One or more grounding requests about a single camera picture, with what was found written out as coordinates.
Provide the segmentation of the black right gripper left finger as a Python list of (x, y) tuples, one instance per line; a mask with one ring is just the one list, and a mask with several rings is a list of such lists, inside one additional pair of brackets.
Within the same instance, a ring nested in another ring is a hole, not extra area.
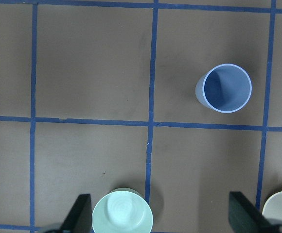
[(60, 227), (61, 233), (89, 233), (92, 228), (91, 195), (81, 194)]

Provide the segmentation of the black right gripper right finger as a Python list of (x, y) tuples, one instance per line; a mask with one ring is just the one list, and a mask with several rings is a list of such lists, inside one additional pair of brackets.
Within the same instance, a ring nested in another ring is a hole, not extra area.
[(242, 192), (229, 193), (229, 224), (234, 233), (273, 233), (273, 226)]

